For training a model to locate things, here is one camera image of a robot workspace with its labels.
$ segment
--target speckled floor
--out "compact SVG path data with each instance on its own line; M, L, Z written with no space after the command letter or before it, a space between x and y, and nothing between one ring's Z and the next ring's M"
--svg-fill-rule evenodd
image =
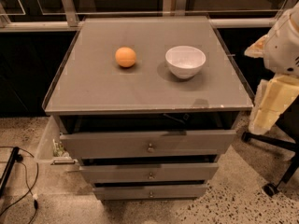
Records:
M80 176L76 165L40 163L33 189L39 208L32 223L299 223L298 172L276 196L270 198L262 191L265 183L279 180L292 153L258 141L243 143L240 136L247 129L248 118L244 114L239 121L237 136L219 159L220 168L201 198L101 203L93 196L92 188ZM18 146L36 154L47 122L48 118L0 119L0 147ZM270 134L288 139L276 127ZM8 149L0 151L1 157L9 154ZM36 164L22 154L31 185ZM24 174L23 165L16 163L4 197L0 199L2 211L27 191ZM29 194L0 216L0 223L29 223L34 212L33 198Z

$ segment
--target gray tabletop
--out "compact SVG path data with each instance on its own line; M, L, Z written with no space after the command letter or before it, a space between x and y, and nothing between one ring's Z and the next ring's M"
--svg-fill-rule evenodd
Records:
M170 73L166 52L193 46L206 55L195 77ZM120 47L136 64L117 65ZM205 17L87 19L46 105L50 115L250 110L252 102Z

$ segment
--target orange ball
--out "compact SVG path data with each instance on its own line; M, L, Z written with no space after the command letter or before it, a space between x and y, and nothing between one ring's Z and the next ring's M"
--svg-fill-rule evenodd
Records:
M122 67L131 67L136 62L136 53L130 48L119 48L115 52L115 60Z

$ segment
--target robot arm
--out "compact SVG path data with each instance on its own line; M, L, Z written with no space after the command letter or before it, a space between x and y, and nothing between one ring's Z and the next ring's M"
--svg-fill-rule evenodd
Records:
M276 73L262 81L250 115L249 131L264 134L299 95L299 6L278 19L267 35L250 46L245 55L263 57L264 66Z

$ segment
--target black floor stand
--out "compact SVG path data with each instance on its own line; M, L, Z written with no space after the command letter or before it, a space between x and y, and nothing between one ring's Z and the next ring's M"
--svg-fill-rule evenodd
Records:
M280 179L280 181L275 185L273 183L268 183L263 186L263 191L270 197L277 194L279 192L278 187L279 185L283 183L287 183L292 175L296 172L296 170L299 167L299 144L297 141L295 143L287 142L283 140L279 140L276 138L270 138L262 135L256 135L249 132L244 132L242 135L242 140L244 142L249 142L250 139L256 139L259 141L263 141L269 145L276 146L276 147L282 147L284 149L287 149L289 151L293 151L295 154L291 159L291 165L287 169L286 173L283 175L283 177Z
M6 187L6 184L7 184L7 181L8 181L8 178L10 176L10 173L11 173L11 170L12 170L12 167L15 163L15 161L18 161L21 157L21 155L19 154L19 148L18 147L14 147L12 149L12 152L10 154L10 157L8 159L8 162L7 162L7 165L6 165L6 168L0 178L0 198L3 194L3 191Z

